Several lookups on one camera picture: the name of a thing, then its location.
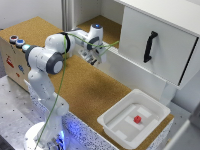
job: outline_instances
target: cabinet door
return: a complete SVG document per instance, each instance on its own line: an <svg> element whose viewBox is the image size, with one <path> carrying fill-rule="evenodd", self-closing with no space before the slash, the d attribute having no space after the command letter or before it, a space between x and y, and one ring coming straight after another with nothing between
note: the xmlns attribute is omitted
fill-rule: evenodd
<svg viewBox="0 0 200 150"><path fill-rule="evenodd" d="M144 63L144 54L151 32L151 60ZM178 85L194 47L196 37L168 24L125 8L119 53L147 70Z"/></svg>

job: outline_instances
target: black handle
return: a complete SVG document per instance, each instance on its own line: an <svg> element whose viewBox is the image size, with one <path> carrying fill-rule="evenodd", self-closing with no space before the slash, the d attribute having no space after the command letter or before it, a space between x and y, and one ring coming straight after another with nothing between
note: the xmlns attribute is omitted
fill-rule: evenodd
<svg viewBox="0 0 200 150"><path fill-rule="evenodd" d="M144 53L144 63L151 60L151 56L149 54L150 54L150 51L151 51L152 41L157 36L158 36L158 33L154 32L154 31L151 32L151 35L149 36L149 39L147 41L146 50L145 50L145 53Z"/></svg>

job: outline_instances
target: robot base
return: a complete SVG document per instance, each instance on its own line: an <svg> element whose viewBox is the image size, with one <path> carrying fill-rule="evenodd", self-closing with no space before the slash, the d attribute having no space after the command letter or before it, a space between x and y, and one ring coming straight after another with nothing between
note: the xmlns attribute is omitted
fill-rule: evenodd
<svg viewBox="0 0 200 150"><path fill-rule="evenodd" d="M40 148L39 146L37 146L37 148L35 149L36 142L34 141L34 137L37 135L37 133L40 131L43 125L44 125L44 122L35 124L26 132L25 137L24 137L24 150L49 150L48 147ZM69 142L70 142L69 138L65 138L65 144L66 144L65 149L67 149L67 145L69 145Z"/></svg>

